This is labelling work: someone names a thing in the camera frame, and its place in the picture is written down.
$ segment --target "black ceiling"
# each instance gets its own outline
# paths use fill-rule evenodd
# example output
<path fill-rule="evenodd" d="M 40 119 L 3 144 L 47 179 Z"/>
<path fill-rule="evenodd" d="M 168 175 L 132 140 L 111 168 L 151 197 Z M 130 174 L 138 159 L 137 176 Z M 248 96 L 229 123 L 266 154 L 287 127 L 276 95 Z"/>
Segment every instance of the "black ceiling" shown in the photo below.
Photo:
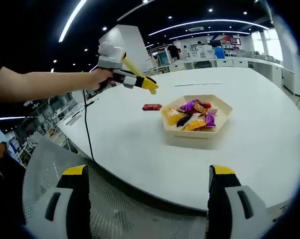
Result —
<path fill-rule="evenodd" d="M 97 64 L 98 40 L 116 24 L 139 27 L 145 44 L 168 43 L 169 37 L 184 35 L 194 26 L 211 26 L 210 30 L 242 30 L 240 23 L 199 23 L 178 27 L 149 36 L 160 29 L 204 19 L 237 19 L 254 22 L 266 11 L 254 0 L 155 0 L 117 22 L 117 19 L 142 0 L 87 0 L 74 19 L 63 42 L 60 34 L 80 0 L 0 0 L 0 55 L 5 66 L 19 73 L 30 71 L 89 71 Z M 262 24 L 269 26 L 269 21 Z M 31 109 L 5 105 L 0 116 L 24 115 Z"/>

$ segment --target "ceiling light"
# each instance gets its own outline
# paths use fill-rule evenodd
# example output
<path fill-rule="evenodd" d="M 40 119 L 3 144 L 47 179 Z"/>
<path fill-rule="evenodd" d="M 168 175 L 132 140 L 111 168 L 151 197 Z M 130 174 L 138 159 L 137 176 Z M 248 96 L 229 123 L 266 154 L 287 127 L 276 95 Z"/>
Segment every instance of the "ceiling light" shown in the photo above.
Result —
<path fill-rule="evenodd" d="M 179 25 L 167 27 L 167 28 L 162 29 L 162 30 L 160 30 L 160 31 L 156 31 L 156 32 L 154 32 L 154 33 L 151 33 L 151 34 L 149 34 L 149 36 L 152 36 L 152 35 L 155 35 L 155 34 L 157 34 L 157 33 L 159 33 L 159 32 L 166 31 L 166 30 L 170 30 L 170 29 L 172 29 L 172 28 L 176 28 L 176 27 L 179 27 L 179 26 L 185 26 L 185 25 L 189 25 L 189 24 L 202 23 L 202 22 L 216 22 L 216 21 L 244 23 L 244 24 L 253 25 L 253 26 L 258 26 L 258 27 L 261 27 L 261 28 L 263 28 L 263 29 L 269 30 L 269 28 L 266 27 L 266 26 L 262 26 L 262 25 L 259 25 L 259 24 L 253 23 L 253 22 L 248 22 L 248 21 L 230 20 L 230 19 L 212 19 L 212 20 L 192 21 L 192 22 L 187 22 L 187 23 L 183 23 L 183 24 L 179 24 Z"/>
<path fill-rule="evenodd" d="M 69 30 L 69 27 L 71 25 L 71 23 L 73 22 L 73 20 L 75 19 L 76 15 L 78 14 L 78 12 L 80 11 L 80 9 L 83 7 L 83 5 L 86 3 L 87 0 L 81 0 L 78 5 L 75 7 L 74 11 L 71 13 L 65 27 L 64 30 L 62 31 L 60 38 L 59 38 L 59 42 L 62 42 L 67 34 L 67 31 Z"/>
<path fill-rule="evenodd" d="M 3 117 L 3 118 L 0 118 L 0 120 L 17 120 L 17 119 L 24 119 L 26 118 L 25 116 L 22 116 L 22 117 Z"/>
<path fill-rule="evenodd" d="M 203 32 L 197 32 L 197 33 L 187 34 L 187 35 L 183 35 L 183 36 L 176 36 L 176 37 L 170 38 L 169 40 L 173 40 L 173 39 L 176 39 L 179 37 L 192 36 L 192 35 L 198 35 L 198 34 L 204 34 L 204 33 L 223 33 L 223 32 L 251 35 L 248 32 L 242 32 L 242 31 L 203 31 Z"/>

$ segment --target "window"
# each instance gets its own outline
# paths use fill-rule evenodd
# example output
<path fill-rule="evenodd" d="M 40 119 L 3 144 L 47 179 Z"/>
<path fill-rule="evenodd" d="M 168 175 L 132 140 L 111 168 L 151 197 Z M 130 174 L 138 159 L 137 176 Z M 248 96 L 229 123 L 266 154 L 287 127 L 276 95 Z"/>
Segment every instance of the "window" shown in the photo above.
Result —
<path fill-rule="evenodd" d="M 283 61 L 281 44 L 276 30 L 274 28 L 264 30 L 264 36 L 268 46 L 269 55 L 280 61 Z"/>
<path fill-rule="evenodd" d="M 261 39 L 261 34 L 259 31 L 252 33 L 254 50 L 258 51 L 260 54 L 264 54 L 264 47 Z"/>

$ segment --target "hexagonal tray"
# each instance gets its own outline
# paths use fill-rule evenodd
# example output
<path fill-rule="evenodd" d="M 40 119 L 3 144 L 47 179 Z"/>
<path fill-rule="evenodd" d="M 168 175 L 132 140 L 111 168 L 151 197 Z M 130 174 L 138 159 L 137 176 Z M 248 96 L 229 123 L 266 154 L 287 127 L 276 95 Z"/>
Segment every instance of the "hexagonal tray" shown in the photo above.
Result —
<path fill-rule="evenodd" d="M 198 99 L 202 102 L 210 102 L 212 104 L 212 108 L 218 109 L 218 113 L 215 117 L 215 128 L 207 128 L 204 131 L 183 131 L 176 126 L 169 126 L 167 123 L 167 119 L 165 115 L 162 113 L 162 109 L 168 108 L 178 108 L 191 100 Z M 161 117 L 164 124 L 164 129 L 167 133 L 172 134 L 174 136 L 179 137 L 190 137 L 190 138 L 213 138 L 218 131 L 221 129 L 223 124 L 228 119 L 230 113 L 232 112 L 232 107 L 225 103 L 220 98 L 216 97 L 215 95 L 197 95 L 197 96 L 183 96 L 176 101 L 164 106 L 161 109 Z"/>

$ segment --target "red candy bar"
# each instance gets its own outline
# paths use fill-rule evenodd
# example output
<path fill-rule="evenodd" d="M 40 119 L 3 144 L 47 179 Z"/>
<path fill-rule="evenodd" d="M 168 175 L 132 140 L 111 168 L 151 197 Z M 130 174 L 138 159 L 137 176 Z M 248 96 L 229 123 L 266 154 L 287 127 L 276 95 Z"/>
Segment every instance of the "red candy bar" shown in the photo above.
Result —
<path fill-rule="evenodd" d="M 155 105 L 145 105 L 142 109 L 144 111 L 159 111 L 162 108 L 162 105 L 155 104 Z"/>

